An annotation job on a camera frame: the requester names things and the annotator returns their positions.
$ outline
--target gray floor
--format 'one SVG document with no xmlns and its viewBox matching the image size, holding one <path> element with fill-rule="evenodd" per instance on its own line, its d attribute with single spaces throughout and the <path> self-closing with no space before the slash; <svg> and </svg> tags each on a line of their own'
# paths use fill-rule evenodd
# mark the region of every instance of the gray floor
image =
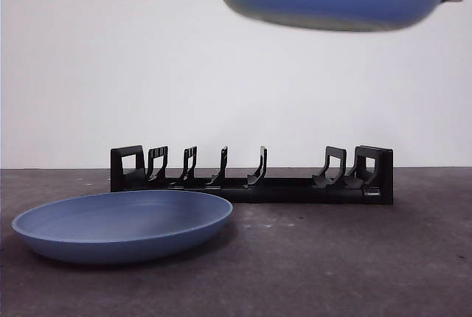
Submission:
<svg viewBox="0 0 472 317">
<path fill-rule="evenodd" d="M 396 170 L 394 206 L 239 204 L 207 244 L 114 268 L 41 258 L 10 228 L 109 191 L 107 170 L 1 175 L 5 317 L 472 316 L 472 168 Z"/>
</svg>

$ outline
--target plate rim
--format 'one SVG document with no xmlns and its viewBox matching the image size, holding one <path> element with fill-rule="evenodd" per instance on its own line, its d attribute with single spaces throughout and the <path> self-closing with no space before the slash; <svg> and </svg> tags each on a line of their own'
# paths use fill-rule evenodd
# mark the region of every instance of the plate rim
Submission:
<svg viewBox="0 0 472 317">
<path fill-rule="evenodd" d="M 81 198 L 95 197 L 95 196 L 98 196 L 98 195 L 123 195 L 125 193 L 152 193 L 152 192 L 198 193 L 200 195 L 211 196 L 211 197 L 217 198 L 220 201 L 223 201 L 228 206 L 228 209 L 226 210 L 224 215 L 222 215 L 218 219 L 212 220 L 211 222 L 205 223 L 203 225 L 195 226 L 195 227 L 192 227 L 192 228 L 189 228 L 189 229 L 184 229 L 184 230 L 172 231 L 172 232 L 168 232 L 168 233 L 165 233 L 165 234 L 154 234 L 154 235 L 149 235 L 149 236 L 141 236 L 141 237 L 124 239 L 124 240 L 73 240 L 73 239 L 67 240 L 67 239 L 56 239 L 56 238 L 41 236 L 41 235 L 37 235 L 37 234 L 30 234 L 27 231 L 25 231 L 25 230 L 21 229 L 20 227 L 18 227 L 18 220 L 20 220 L 23 216 L 28 215 L 30 212 L 33 212 L 33 211 L 35 211 L 37 209 L 40 209 L 40 208 L 43 208 L 45 206 L 55 205 L 56 203 L 63 203 L 63 202 L 67 202 L 67 201 L 73 201 L 73 200 L 77 200 L 77 199 L 81 199 Z M 90 194 L 90 195 L 81 195 L 81 196 L 78 196 L 78 197 L 67 198 L 67 199 L 63 199 L 63 200 L 60 200 L 60 201 L 54 201 L 54 202 L 51 202 L 51 203 L 45 203 L 45 204 L 42 204 L 40 206 L 36 206 L 34 208 L 28 209 L 27 211 L 22 212 L 21 214 L 17 215 L 13 219 L 11 225 L 12 225 L 12 229 L 15 232 L 17 232 L 18 234 L 20 234 L 21 236 L 36 239 L 36 240 L 44 240 L 44 241 L 48 241 L 48 242 L 54 242 L 54 243 L 78 243 L 78 244 L 128 243 L 128 242 L 136 242 L 136 241 L 143 241 L 143 240 L 154 240 L 154 239 L 159 239 L 159 238 L 171 237 L 171 236 L 176 236 L 176 235 L 179 235 L 179 234 L 185 234 L 185 233 L 190 233 L 192 231 L 205 229 L 206 227 L 212 226 L 216 223 L 219 223 L 219 222 L 227 219 L 231 215 L 232 211 L 233 211 L 233 205 L 227 199 L 219 197 L 219 196 L 214 195 L 214 194 L 195 192 L 195 191 L 190 191 L 190 190 L 168 190 L 168 189 L 167 190 L 166 189 L 162 189 L 162 190 L 159 190 L 159 189 L 132 190 L 132 191 L 123 191 L 123 192 L 107 192 L 107 193 L 98 193 L 98 194 Z"/>
</svg>

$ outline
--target dish rack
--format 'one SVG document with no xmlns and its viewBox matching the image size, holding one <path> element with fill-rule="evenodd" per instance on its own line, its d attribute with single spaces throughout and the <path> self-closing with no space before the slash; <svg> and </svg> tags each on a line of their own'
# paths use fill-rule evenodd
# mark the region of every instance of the dish rack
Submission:
<svg viewBox="0 0 472 317">
<path fill-rule="evenodd" d="M 381 147 L 357 146 L 354 166 L 346 170 L 345 149 L 326 147 L 324 166 L 310 178 L 266 177 L 267 149 L 260 148 L 259 167 L 246 178 L 226 177 L 228 147 L 221 149 L 218 173 L 211 178 L 195 177 L 197 147 L 184 150 L 184 165 L 179 177 L 166 176 L 167 146 L 150 149 L 148 169 L 142 146 L 111 149 L 111 192 L 142 189 L 171 189 L 205 192 L 221 196 L 233 203 L 363 203 L 393 204 L 393 150 Z M 122 158 L 136 157 L 136 168 L 123 169 Z M 154 168 L 154 160 L 163 158 L 161 168 Z M 340 161 L 337 174 L 328 176 L 330 159 Z M 373 169 L 367 168 L 373 159 Z"/>
</svg>

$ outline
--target concrete floor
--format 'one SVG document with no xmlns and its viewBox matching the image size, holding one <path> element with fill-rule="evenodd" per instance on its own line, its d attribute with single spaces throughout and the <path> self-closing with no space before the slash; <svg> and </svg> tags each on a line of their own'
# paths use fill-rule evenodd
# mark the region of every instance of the concrete floor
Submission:
<svg viewBox="0 0 472 317">
<path fill-rule="evenodd" d="M 138 265 L 54 262 L 13 233 L 108 176 L 2 171 L 3 316 L 472 316 L 472 168 L 396 170 L 394 206 L 238 204 L 208 243 Z"/>
</svg>

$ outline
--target black dish rack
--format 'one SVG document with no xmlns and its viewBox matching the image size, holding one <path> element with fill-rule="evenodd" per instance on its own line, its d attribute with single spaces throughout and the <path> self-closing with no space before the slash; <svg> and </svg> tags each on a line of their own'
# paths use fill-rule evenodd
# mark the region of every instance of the black dish rack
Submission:
<svg viewBox="0 0 472 317">
<path fill-rule="evenodd" d="M 221 150 L 220 170 L 211 178 L 195 177 L 197 147 L 184 151 L 184 168 L 177 178 L 166 176 L 167 146 L 150 149 L 148 169 L 142 146 L 120 147 L 111 150 L 111 191 L 143 189 L 174 189 L 205 192 L 221 196 L 233 203 L 363 203 L 393 204 L 393 150 L 381 147 L 355 148 L 354 166 L 346 171 L 346 150 L 326 147 L 322 170 L 310 178 L 266 177 L 267 149 L 260 148 L 260 163 L 247 178 L 226 177 L 228 147 Z M 123 169 L 122 158 L 136 157 L 136 168 L 129 173 Z M 154 169 L 154 159 L 163 158 L 162 167 Z M 335 177 L 328 177 L 330 158 L 338 158 L 340 167 Z M 373 170 L 367 159 L 374 159 Z"/>
</svg>

